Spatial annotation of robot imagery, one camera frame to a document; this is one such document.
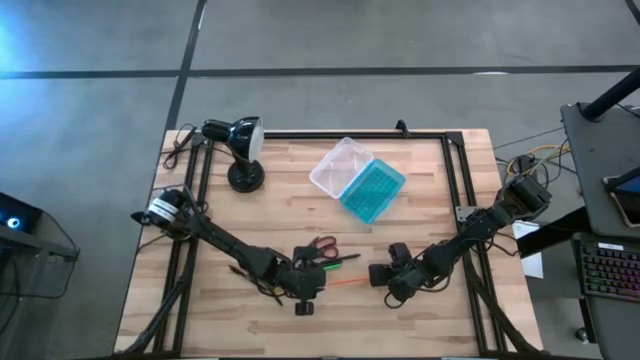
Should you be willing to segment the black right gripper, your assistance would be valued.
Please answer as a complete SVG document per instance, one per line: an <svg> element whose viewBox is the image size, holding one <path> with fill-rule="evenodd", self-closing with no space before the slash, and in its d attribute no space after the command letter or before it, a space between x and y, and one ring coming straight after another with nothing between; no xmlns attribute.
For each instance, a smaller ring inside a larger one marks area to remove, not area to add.
<svg viewBox="0 0 640 360"><path fill-rule="evenodd" d="M387 286L390 280L390 293L395 300L401 303L413 297L426 281L424 266L419 261L407 262L404 265L393 267L392 270L394 275L391 279L387 276L373 276L389 275L391 267L386 264L371 264L368 267L369 284L371 286Z"/></svg>

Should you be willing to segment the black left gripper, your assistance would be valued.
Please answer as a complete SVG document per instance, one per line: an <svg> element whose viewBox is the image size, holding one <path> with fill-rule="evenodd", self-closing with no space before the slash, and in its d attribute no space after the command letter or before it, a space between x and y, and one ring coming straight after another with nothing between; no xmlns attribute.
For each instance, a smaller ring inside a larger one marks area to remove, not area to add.
<svg viewBox="0 0 640 360"><path fill-rule="evenodd" d="M326 286L326 271L317 264L306 264L300 268L285 268L280 273L280 287L292 298L308 301L315 299ZM297 316L314 314L312 302L295 304Z"/></svg>

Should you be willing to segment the orange pencil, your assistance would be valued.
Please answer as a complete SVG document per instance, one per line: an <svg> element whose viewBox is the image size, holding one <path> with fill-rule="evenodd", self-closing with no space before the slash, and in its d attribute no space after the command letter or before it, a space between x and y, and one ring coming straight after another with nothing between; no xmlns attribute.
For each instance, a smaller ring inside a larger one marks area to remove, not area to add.
<svg viewBox="0 0 640 360"><path fill-rule="evenodd" d="M369 280L370 280L370 278L368 276L367 277L358 277L358 278L353 278L353 279L342 279L342 280L336 280L336 281L329 282L329 283L326 284L326 287L368 283Z"/></svg>

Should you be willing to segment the red-handled scissors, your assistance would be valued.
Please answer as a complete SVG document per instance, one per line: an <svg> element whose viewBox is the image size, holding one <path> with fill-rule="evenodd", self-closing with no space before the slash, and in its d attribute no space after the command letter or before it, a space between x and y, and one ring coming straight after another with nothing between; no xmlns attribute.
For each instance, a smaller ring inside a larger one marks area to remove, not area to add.
<svg viewBox="0 0 640 360"><path fill-rule="evenodd" d="M312 260L333 260L339 256L337 239L334 236L318 236L309 246L312 247L309 255Z"/></svg>

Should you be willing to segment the white paper sheet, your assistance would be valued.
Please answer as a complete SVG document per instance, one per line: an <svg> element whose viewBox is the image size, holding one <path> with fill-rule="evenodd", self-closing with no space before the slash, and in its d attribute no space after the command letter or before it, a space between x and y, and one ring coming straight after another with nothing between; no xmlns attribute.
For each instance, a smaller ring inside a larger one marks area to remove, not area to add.
<svg viewBox="0 0 640 360"><path fill-rule="evenodd" d="M540 225L533 222L526 221L516 221L512 225L513 235L516 238L516 242L520 243L520 240L530 233L537 231L540 228ZM544 270L543 270L543 260L542 255L540 253L535 253L534 255L528 256L526 258L521 259L522 268L526 277L543 279L544 278Z"/></svg>

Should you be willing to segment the black desk support bar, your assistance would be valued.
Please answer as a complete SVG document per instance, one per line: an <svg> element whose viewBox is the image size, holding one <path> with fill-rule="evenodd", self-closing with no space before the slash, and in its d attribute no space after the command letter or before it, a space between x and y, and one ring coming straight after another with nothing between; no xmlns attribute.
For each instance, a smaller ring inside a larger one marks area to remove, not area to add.
<svg viewBox="0 0 640 360"><path fill-rule="evenodd" d="M524 259L570 240L575 233L590 232L591 225L586 208L581 207L519 238L517 241L519 254Z"/></svg>

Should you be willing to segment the black desk lamp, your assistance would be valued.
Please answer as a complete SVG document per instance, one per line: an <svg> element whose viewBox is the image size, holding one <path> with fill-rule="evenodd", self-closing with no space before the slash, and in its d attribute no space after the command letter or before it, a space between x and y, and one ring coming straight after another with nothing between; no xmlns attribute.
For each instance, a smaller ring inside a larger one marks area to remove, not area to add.
<svg viewBox="0 0 640 360"><path fill-rule="evenodd" d="M258 161L264 143L260 117L244 117L233 123L208 119L203 123L201 133L209 140L225 144L230 150L234 162L228 168L227 179L234 191L249 193L263 184L265 171Z"/></svg>

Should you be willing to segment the backlit black keyboard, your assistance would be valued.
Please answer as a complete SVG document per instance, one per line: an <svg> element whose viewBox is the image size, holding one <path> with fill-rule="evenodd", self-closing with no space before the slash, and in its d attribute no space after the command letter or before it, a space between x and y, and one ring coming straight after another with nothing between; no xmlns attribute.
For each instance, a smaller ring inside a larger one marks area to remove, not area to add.
<svg viewBox="0 0 640 360"><path fill-rule="evenodd" d="M577 232L571 244L584 295L640 303L640 241Z"/></svg>

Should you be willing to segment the grey side desk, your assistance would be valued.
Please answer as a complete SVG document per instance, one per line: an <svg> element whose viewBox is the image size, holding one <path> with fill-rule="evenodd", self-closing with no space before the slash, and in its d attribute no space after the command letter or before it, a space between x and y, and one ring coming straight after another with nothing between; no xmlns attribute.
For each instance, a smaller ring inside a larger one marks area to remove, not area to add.
<svg viewBox="0 0 640 360"><path fill-rule="evenodd" d="M622 220L603 179L640 168L640 118L621 108L600 122L582 117L576 105L561 108L565 132L594 236L640 249L640 227ZM605 360L640 360L640 303L587 298L596 341Z"/></svg>

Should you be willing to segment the tablet computer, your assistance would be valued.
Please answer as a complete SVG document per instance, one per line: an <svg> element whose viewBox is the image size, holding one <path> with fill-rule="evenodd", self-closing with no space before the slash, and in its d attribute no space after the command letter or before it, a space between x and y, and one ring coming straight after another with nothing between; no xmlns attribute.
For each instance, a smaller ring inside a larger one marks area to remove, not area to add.
<svg viewBox="0 0 640 360"><path fill-rule="evenodd" d="M603 186L626 226L640 227L640 167L605 177Z"/></svg>

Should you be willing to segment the black side stand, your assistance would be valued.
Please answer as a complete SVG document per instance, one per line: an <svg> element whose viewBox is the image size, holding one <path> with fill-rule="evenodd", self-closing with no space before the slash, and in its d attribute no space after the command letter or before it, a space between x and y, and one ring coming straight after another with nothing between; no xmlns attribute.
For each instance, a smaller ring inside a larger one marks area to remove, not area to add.
<svg viewBox="0 0 640 360"><path fill-rule="evenodd" d="M0 250L18 252L26 251L33 252L36 255L44 252L44 255L41 256L42 260L45 260L50 256L56 256L62 258L65 262L70 262L71 268L65 280L64 287L58 294L29 293L27 291L21 291L18 287L16 287L14 292L0 292L1 296L54 300L62 298L68 291L69 283L74 274L76 263L80 255L80 249L74 242L74 240L69 236L69 234L64 230L64 228L59 224L59 222L48 212L43 209L41 210L41 218L39 219L37 225L34 227L31 233L11 230L5 226L0 225ZM68 245L56 243L51 238L47 238L42 235L44 228L43 216L46 216L47 220L57 228L57 230L68 242Z"/></svg>

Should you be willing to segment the black pole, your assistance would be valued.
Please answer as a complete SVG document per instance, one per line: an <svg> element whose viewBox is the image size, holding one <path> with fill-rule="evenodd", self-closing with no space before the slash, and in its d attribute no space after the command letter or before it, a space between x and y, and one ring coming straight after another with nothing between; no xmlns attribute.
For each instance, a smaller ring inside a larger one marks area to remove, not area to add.
<svg viewBox="0 0 640 360"><path fill-rule="evenodd" d="M621 100L640 88L640 67L626 75L596 100L581 107L584 119L600 122L600 117L614 107Z"/></svg>

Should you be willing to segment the black device blue light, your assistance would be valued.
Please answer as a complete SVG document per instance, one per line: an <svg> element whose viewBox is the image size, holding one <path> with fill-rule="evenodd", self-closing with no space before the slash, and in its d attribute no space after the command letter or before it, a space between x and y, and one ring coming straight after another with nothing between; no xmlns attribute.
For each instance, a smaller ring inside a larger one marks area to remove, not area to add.
<svg viewBox="0 0 640 360"><path fill-rule="evenodd" d="M11 230L31 233L41 215L41 209L0 192L0 225Z"/></svg>

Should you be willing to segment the black table frame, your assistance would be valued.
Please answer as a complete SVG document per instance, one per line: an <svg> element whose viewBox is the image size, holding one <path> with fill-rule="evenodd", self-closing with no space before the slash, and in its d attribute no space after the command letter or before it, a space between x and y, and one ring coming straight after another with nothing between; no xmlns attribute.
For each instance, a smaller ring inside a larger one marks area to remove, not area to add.
<svg viewBox="0 0 640 360"><path fill-rule="evenodd" d="M208 205L212 220L243 241L290 254L318 236L336 237L346 260L328 283L367 277L368 267L389 258L388 246L405 243L419 252L456 231L456 206L488 206L499 188L486 130L454 133L376 131L366 141L375 156L406 178L399 196L372 224L347 212L309 180L310 171L333 148L328 136L286 132L268 139L260 160L260 189L233 191L226 173L231 158L213 152L182 155L172 170L159 169L159 187L186 181ZM294 301L260 294L230 270L230 258L199 244L186 309L174 308L163 338L151 350L184 357L439 357L474 356L477 337L464 271L457 268L440 293L418 293L392 309L382 288L369 283L327 287L311 316L297 316Z"/></svg>

